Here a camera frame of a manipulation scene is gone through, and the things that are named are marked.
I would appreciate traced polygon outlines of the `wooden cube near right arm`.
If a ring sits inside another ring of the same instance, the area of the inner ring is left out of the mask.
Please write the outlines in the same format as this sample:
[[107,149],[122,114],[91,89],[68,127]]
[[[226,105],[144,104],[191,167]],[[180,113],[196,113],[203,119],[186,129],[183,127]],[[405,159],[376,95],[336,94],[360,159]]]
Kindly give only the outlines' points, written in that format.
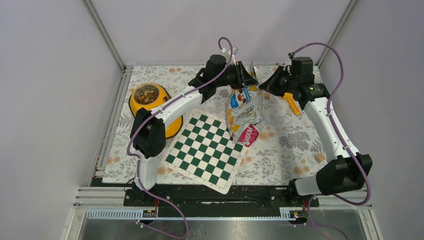
[[315,155],[314,159],[317,163],[325,162],[327,160],[326,156],[323,153]]

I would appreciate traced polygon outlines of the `pet food bag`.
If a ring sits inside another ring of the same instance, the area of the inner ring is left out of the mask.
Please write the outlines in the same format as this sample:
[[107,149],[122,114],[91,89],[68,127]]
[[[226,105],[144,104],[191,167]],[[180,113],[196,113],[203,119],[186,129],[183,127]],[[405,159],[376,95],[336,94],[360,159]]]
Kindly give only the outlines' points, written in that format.
[[231,89],[227,104],[227,127],[235,144],[250,147],[263,127],[263,92],[257,85]]

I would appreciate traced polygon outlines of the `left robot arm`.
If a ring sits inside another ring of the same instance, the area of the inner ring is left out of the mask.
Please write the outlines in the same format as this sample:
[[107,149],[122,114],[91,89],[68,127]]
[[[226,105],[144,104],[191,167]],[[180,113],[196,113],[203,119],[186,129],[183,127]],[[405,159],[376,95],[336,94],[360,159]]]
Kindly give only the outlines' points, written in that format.
[[166,146],[169,125],[210,99],[217,88],[241,89],[257,83],[257,77],[250,75],[241,61],[232,63],[223,55],[214,54],[180,94],[151,110],[142,107],[136,112],[127,154],[137,160],[134,182],[139,189],[135,197],[142,205],[148,206],[155,200],[151,188],[156,184],[157,175],[153,169],[158,162],[156,157]]

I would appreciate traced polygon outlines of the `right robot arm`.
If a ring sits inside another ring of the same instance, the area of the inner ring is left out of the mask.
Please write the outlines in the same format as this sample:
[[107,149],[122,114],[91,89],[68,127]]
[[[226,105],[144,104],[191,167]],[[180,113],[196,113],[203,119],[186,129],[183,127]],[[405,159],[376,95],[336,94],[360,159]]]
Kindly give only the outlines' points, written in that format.
[[360,190],[366,184],[373,161],[361,154],[344,131],[323,83],[315,82],[310,57],[294,57],[288,66],[279,66],[259,88],[282,97],[290,93],[312,121],[328,163],[314,176],[290,181],[287,201],[301,205],[309,195],[334,195]]

